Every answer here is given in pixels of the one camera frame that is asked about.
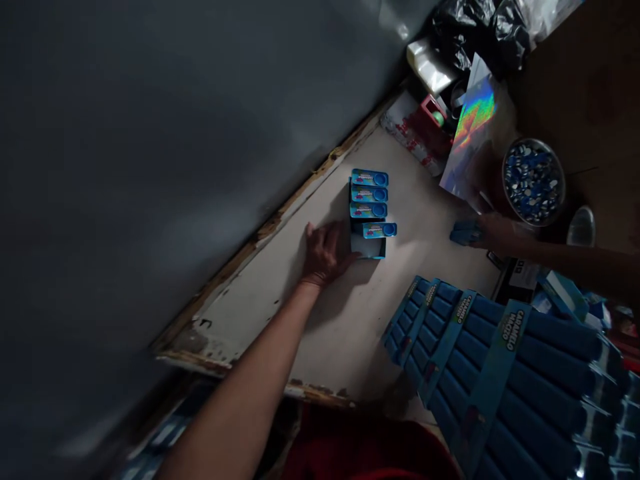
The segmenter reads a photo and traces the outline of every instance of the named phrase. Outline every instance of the forearm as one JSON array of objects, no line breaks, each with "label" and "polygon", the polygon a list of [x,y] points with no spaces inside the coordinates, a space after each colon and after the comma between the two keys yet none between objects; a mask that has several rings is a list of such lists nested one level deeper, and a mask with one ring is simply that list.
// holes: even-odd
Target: forearm
[{"label": "forearm", "polygon": [[296,286],[180,438],[160,478],[253,477],[319,292]]},{"label": "forearm", "polygon": [[640,259],[636,256],[543,242],[522,242],[512,256],[560,272],[582,288],[631,308],[640,304]]}]

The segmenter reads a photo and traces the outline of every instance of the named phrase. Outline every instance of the holographic sheet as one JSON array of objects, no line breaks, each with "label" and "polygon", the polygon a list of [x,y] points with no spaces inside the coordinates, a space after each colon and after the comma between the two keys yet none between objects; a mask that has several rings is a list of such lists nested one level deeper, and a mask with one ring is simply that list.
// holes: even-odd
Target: holographic sheet
[{"label": "holographic sheet", "polygon": [[447,166],[440,186],[466,200],[476,210],[486,203],[483,163],[494,160],[491,147],[491,124],[496,112],[495,92],[501,88],[485,62],[476,54],[467,86],[465,105],[458,122]]}]

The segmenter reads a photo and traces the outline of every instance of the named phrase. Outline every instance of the hand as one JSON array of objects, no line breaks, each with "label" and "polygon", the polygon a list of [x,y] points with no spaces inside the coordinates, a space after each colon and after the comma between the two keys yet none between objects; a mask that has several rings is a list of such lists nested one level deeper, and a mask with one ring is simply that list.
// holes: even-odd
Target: hand
[{"label": "hand", "polygon": [[478,217],[478,224],[482,230],[482,238],[470,243],[474,248],[492,250],[498,255],[519,257],[521,252],[537,243],[532,232],[513,220],[498,213],[488,213]]},{"label": "hand", "polygon": [[307,255],[301,283],[310,283],[322,289],[346,272],[362,255],[360,252],[352,252],[344,258],[339,258],[337,248],[341,230],[342,222],[331,222],[318,229],[314,229],[310,223],[307,224]]}]

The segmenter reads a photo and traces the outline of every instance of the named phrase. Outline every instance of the gray wall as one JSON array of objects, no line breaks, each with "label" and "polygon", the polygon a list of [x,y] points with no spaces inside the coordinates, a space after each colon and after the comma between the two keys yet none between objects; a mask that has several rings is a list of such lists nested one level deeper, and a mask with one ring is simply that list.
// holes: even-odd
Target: gray wall
[{"label": "gray wall", "polygon": [[68,478],[167,374],[148,344],[434,2],[2,2],[0,477]]}]

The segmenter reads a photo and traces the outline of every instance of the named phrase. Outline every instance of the table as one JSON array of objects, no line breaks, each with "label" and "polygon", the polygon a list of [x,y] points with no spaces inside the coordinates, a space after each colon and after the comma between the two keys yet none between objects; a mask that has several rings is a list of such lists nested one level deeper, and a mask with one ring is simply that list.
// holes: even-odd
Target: table
[{"label": "table", "polygon": [[[387,258],[360,260],[321,295],[285,390],[337,407],[365,407],[393,396],[400,368],[380,338],[415,275],[438,277],[491,296],[499,270],[485,251],[449,240],[470,209],[438,187],[427,170],[379,125],[380,111],[334,151],[323,167],[196,296],[155,342],[158,358],[223,376],[278,310],[301,270],[303,232],[347,219],[352,168],[389,174],[388,221],[398,236]],[[404,418],[420,416],[414,399]]]}]

